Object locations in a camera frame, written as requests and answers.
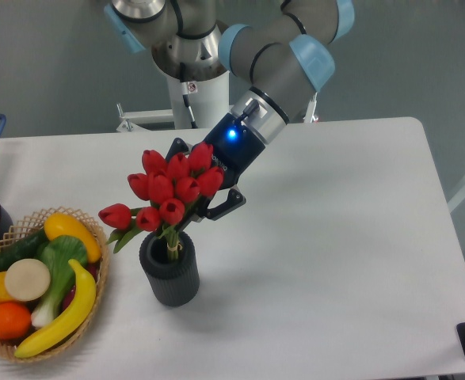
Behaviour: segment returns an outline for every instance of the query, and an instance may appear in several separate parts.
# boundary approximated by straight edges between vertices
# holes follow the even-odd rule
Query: green leaf
[[[105,244],[111,244],[116,240],[120,240],[126,233],[127,230],[118,230],[116,228],[113,232],[111,232],[111,235],[109,236],[109,239],[105,242]]]
[[[125,245],[133,239],[136,235],[143,232],[137,225],[133,226],[114,246],[113,253],[118,253]]]

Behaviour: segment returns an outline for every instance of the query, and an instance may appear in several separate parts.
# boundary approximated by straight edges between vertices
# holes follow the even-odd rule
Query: yellow banana
[[[84,322],[95,303],[97,288],[93,276],[75,259],[68,260],[75,272],[75,296],[71,304],[49,325],[35,331],[19,344],[14,356],[38,355],[61,342]]]

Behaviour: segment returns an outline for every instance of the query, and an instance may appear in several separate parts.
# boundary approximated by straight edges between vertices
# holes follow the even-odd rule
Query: wicker basket
[[[33,213],[31,216],[25,216],[22,221],[17,222],[15,226],[11,226],[8,233],[3,235],[3,239],[0,241],[0,251],[2,247],[12,244],[13,242],[23,238],[26,235],[30,235],[33,232],[42,228],[45,219],[55,212],[61,212],[64,214],[72,215],[76,219],[80,220],[82,224],[93,234],[97,239],[98,244],[101,248],[102,258],[100,262],[100,268],[98,271],[98,281],[97,281],[97,298],[93,305],[88,317],[84,322],[75,330],[64,342],[55,346],[52,349],[44,351],[39,355],[33,356],[27,359],[18,359],[13,353],[16,351],[16,346],[12,344],[7,344],[0,342],[0,357],[7,359],[15,363],[32,363],[38,362],[44,359],[49,359],[55,355],[58,355],[63,350],[69,348],[77,339],[79,339],[82,334],[85,332],[86,328],[90,324],[94,314],[97,312],[98,305],[100,304],[102,295],[104,293],[105,281],[107,280],[107,275],[109,273],[109,248],[105,244],[107,238],[103,229],[100,225],[91,218],[88,214],[85,214],[81,210],[72,210],[71,208],[60,207],[58,209],[50,208],[49,210],[42,210],[39,212]]]

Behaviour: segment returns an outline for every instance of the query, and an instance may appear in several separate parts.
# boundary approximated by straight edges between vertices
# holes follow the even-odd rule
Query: robotic arm
[[[113,0],[112,6],[144,43],[166,39],[174,32],[180,39],[205,38],[205,33],[216,30],[210,22],[213,1]],[[204,17],[195,18],[202,7]],[[190,220],[221,218],[246,202],[236,186],[241,174],[334,73],[334,61],[324,44],[352,27],[351,0],[285,0],[281,10],[283,16],[262,29],[233,25],[221,36],[219,61],[252,85],[204,139],[213,145],[213,161],[223,168],[222,188],[230,189],[229,196],[213,209],[208,209],[209,199],[196,204],[194,214],[181,222],[179,230]],[[151,32],[145,26],[150,22],[160,23],[162,30]],[[176,139],[168,158],[190,149]]]

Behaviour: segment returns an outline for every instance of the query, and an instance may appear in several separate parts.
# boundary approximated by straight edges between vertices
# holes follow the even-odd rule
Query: floor
[[[113,133],[124,111],[170,107],[148,52],[130,55],[105,0],[0,0],[5,137]],[[262,26],[277,0],[217,2],[219,18]],[[465,174],[465,0],[357,0],[356,23],[329,46],[337,70],[318,95],[321,121],[419,119],[445,195]],[[249,86],[232,77],[231,103]],[[465,202],[452,214],[465,257]]]

